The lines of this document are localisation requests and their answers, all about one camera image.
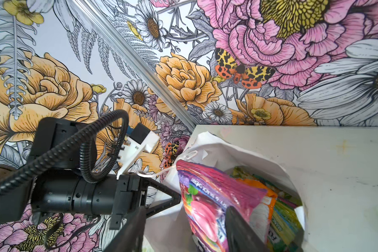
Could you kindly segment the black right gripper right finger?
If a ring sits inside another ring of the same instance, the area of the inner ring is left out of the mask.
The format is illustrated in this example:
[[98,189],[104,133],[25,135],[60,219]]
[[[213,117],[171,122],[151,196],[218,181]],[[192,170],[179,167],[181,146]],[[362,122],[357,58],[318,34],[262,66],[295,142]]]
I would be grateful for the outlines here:
[[229,252],[269,252],[267,246],[233,206],[226,209],[225,227]]

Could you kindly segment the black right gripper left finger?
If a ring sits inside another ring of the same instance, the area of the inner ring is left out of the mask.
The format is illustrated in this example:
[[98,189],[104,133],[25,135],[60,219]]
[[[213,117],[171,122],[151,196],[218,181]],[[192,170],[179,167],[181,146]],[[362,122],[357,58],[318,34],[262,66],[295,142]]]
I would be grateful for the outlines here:
[[104,252],[142,252],[145,225],[146,208],[141,206],[129,216]]

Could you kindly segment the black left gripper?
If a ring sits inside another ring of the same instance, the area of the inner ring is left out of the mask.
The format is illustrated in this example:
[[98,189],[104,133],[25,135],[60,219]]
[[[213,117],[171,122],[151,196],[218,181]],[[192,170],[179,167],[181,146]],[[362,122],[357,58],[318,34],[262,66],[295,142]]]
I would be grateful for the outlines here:
[[141,206],[150,218],[180,202],[180,193],[152,178],[107,175],[98,183],[88,183],[75,173],[43,174],[30,200],[35,225],[56,213],[109,215],[110,230],[119,230],[123,218]]

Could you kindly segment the orange snack packet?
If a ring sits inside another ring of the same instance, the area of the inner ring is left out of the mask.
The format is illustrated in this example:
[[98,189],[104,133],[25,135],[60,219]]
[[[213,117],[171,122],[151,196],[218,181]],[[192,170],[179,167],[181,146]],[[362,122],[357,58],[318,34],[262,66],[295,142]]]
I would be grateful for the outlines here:
[[267,243],[267,236],[272,220],[274,206],[276,204],[278,195],[266,185],[262,184],[258,180],[250,179],[236,179],[238,182],[245,183],[254,188],[266,189],[267,194],[263,197],[261,202],[256,208],[254,208],[250,216],[250,226],[258,237],[264,242]]

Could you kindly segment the floral paper gift bag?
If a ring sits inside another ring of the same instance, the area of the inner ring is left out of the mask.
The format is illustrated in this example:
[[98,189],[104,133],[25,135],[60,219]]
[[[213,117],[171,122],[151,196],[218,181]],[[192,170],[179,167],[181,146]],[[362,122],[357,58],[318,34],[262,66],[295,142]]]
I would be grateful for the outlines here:
[[[239,165],[273,182],[295,199],[301,198],[282,165],[261,153],[230,144],[210,132],[200,133],[178,159],[213,167],[226,174]],[[195,251],[189,223],[183,217],[183,203],[147,219],[143,248],[151,252]]]

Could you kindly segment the green Fox's candy bag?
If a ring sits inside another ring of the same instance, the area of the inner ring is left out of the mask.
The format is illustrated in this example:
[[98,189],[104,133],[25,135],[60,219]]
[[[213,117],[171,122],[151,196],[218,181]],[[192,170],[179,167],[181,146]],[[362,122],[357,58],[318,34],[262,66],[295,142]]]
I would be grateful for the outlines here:
[[256,174],[248,173],[242,167],[235,167],[231,177],[258,180],[278,195],[266,246],[271,252],[295,252],[298,249],[298,245],[295,244],[294,239],[302,228],[295,208],[302,206],[301,200],[278,188],[271,181]]

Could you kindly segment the purple Fox's bag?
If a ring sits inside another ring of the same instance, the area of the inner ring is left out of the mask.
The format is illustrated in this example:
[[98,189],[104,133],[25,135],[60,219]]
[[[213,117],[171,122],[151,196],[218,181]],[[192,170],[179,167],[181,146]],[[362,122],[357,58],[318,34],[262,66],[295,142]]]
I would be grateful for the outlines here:
[[176,169],[192,233],[207,252],[229,251],[227,209],[233,207],[249,223],[253,210],[267,195],[267,190],[197,163],[179,160]]

